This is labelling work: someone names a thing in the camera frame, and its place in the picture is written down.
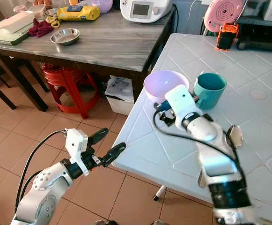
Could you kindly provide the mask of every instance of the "red stool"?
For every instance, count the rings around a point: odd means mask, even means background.
[[[44,77],[48,82],[48,86],[59,109],[66,113],[79,113],[83,119],[89,117],[88,111],[95,106],[101,97],[101,93],[91,75],[77,69],[57,67],[48,63],[43,64],[43,71]],[[96,91],[95,95],[86,103],[82,100],[78,90],[78,86],[81,84],[91,85]],[[75,106],[65,106],[61,104],[60,97],[66,90],[70,94]]]

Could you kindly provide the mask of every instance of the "white cardboard box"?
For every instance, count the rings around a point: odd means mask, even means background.
[[[126,101],[111,98],[111,97],[107,97],[107,99],[111,106],[112,111],[115,113],[120,113],[120,114],[128,116],[128,114],[130,114],[134,106],[133,102],[126,102]]]

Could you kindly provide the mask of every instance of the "light purple bowl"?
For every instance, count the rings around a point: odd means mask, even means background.
[[[145,78],[144,90],[150,100],[160,104],[166,101],[165,94],[180,84],[189,89],[189,81],[184,75],[170,70],[156,71]]]
[[[113,0],[92,0],[91,3],[99,7],[101,13],[107,13],[112,8]]]

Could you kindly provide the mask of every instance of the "shelf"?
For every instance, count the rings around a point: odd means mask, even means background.
[[[242,24],[254,24],[254,25],[262,25],[262,26],[270,26],[272,27],[272,21],[263,20],[261,17],[248,17],[248,16],[241,16],[237,23]]]

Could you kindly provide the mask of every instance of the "teal mug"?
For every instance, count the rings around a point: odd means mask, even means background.
[[[194,84],[194,94],[199,97],[196,105],[203,110],[214,108],[226,85],[225,78],[218,74],[201,74]]]

